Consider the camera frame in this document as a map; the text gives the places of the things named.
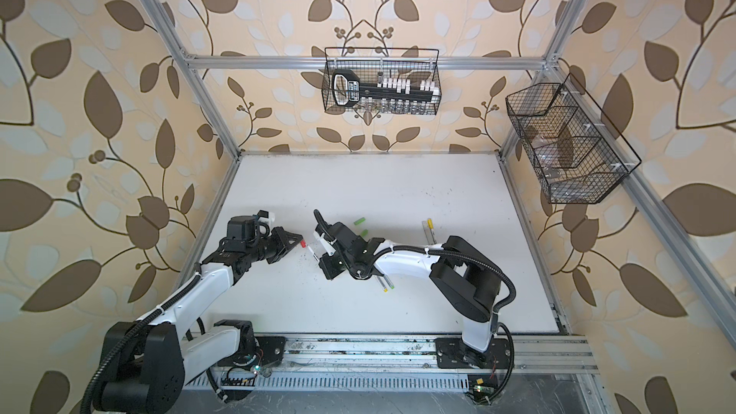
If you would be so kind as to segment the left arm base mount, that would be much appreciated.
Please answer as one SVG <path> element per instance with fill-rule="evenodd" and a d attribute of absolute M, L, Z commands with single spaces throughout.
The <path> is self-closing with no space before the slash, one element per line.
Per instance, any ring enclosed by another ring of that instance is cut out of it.
<path fill-rule="evenodd" d="M 287 339 L 279 335 L 247 337 L 233 356 L 216 365 L 215 381 L 220 399 L 226 404 L 244 400 L 256 388 L 256 383 L 267 379 L 285 356 Z"/>

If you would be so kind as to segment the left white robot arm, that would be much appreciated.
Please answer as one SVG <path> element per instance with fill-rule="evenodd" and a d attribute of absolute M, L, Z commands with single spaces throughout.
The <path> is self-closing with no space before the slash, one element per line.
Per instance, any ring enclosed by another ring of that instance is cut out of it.
<path fill-rule="evenodd" d="M 186 384 L 210 375 L 219 364 L 252 376 L 280 364 L 285 339 L 257 338 L 248 320 L 221 319 L 197 337 L 191 329 L 254 263 L 276 263 L 302 241 L 301 235 L 264 222 L 229 231 L 192 278 L 162 304 L 109 329 L 80 412 L 166 413 Z"/>

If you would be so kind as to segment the clear pen red tip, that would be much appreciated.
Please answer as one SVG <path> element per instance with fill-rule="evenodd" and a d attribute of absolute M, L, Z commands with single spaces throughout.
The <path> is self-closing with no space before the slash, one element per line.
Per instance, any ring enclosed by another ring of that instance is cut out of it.
<path fill-rule="evenodd" d="M 319 262 L 320 261 L 320 258 L 316 254 L 316 252 L 314 251 L 314 249 L 310 245 L 307 245 L 307 249 L 308 249 L 308 251 L 310 251 L 310 254 L 312 254 L 312 256 L 316 259 L 316 261 Z"/>

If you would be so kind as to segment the clear pen yellow tip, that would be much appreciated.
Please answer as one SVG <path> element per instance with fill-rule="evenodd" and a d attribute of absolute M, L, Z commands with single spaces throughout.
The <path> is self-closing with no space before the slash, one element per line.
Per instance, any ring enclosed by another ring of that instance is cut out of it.
<path fill-rule="evenodd" d="M 379 281 L 379 285 L 381 286 L 381 289 L 383 290 L 383 292 L 387 292 L 388 291 L 388 287 L 387 287 L 386 283 L 383 281 L 383 278 L 381 276 L 379 276 L 379 277 L 377 277 L 377 280 Z"/>

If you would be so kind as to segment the clear pen yellow cap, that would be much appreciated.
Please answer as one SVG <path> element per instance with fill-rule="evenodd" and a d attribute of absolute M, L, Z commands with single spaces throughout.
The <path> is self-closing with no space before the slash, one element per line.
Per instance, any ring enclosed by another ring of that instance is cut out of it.
<path fill-rule="evenodd" d="M 437 244 L 437 241 L 436 241 L 436 238 L 435 238 L 435 234 L 434 234 L 434 230 L 433 230 L 433 223 L 432 223 L 432 220 L 431 220 L 430 218 L 428 218 L 428 219 L 427 219 L 427 222 L 429 223 L 429 227 L 430 227 L 430 229 L 431 229 L 431 231 L 432 231 L 432 235 L 434 236 L 434 245 L 436 245 L 436 244 Z"/>

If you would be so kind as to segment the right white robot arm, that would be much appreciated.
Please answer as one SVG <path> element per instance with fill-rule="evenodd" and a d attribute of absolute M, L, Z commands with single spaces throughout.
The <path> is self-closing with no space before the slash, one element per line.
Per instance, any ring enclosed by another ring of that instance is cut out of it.
<path fill-rule="evenodd" d="M 430 281 L 463 317 L 460 341 L 445 341 L 437 351 L 442 368 L 508 368 L 513 337 L 499 321 L 502 309 L 517 297 L 513 281 L 465 239 L 452 236 L 438 245 L 402 245 L 383 238 L 366 241 L 341 222 L 317 216 L 314 231 L 325 249 L 319 266 L 329 280 L 347 272 L 355 280 L 394 276 Z"/>

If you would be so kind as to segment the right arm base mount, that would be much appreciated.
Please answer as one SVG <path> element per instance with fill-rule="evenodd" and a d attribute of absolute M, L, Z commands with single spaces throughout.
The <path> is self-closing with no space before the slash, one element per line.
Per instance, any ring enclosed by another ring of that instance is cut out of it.
<path fill-rule="evenodd" d="M 493 338 L 484 352 L 466 345 L 461 338 L 435 339 L 435 356 L 440 369 L 479 369 L 484 374 L 469 382 L 466 396 L 478 406 L 490 406 L 505 390 L 515 368 L 513 337 Z"/>

